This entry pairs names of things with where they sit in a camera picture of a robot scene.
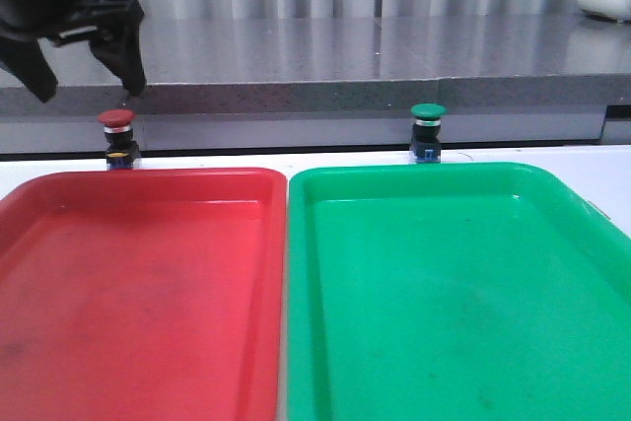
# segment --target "green tray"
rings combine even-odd
[[[631,420],[631,241],[556,177],[290,186],[290,421]]]

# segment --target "red tray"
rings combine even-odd
[[[269,420],[286,179],[66,173],[0,201],[0,419]]]

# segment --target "gray countertop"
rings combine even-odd
[[[587,116],[598,117],[602,127],[608,105],[631,101],[631,25],[580,14],[148,19],[141,42],[149,86],[130,106],[146,116],[402,118],[413,104],[440,102],[453,115],[474,121],[525,114],[543,123],[533,114],[565,114],[572,129],[578,123],[572,118],[583,123]],[[88,119],[124,97],[85,44],[43,46],[59,79],[57,97],[40,104],[3,73],[0,123]],[[597,127],[592,122],[589,132],[570,135],[596,138]],[[453,130],[457,134],[450,139],[471,141],[461,127]],[[554,135],[534,133],[532,139]],[[559,138],[568,139],[565,135]]]

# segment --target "green button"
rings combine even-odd
[[[418,118],[439,118],[447,109],[439,104],[417,104],[412,108],[412,115]]]

